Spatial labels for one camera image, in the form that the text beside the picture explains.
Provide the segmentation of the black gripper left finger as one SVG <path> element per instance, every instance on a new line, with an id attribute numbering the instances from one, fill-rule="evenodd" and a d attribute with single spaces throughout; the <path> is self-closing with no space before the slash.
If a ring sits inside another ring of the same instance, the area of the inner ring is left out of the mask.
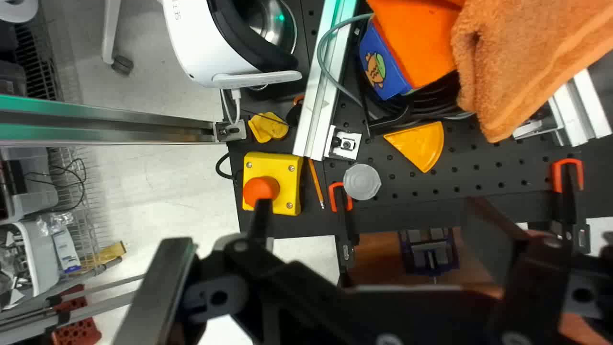
<path id="1" fill-rule="evenodd" d="M 177 305 L 195 261 L 191 238 L 166 238 L 129 303 L 112 345 L 183 345 Z"/>

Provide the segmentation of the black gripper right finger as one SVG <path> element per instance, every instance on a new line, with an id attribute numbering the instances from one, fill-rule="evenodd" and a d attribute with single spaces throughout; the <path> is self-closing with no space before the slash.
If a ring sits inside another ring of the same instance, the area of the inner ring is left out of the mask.
<path id="1" fill-rule="evenodd" d="M 572 345 L 560 332 L 564 313 L 610 340 L 608 257 L 576 254 L 553 236 L 530 236 L 482 198 L 463 204 L 463 240 L 503 288 L 486 321 L 493 345 Z"/>

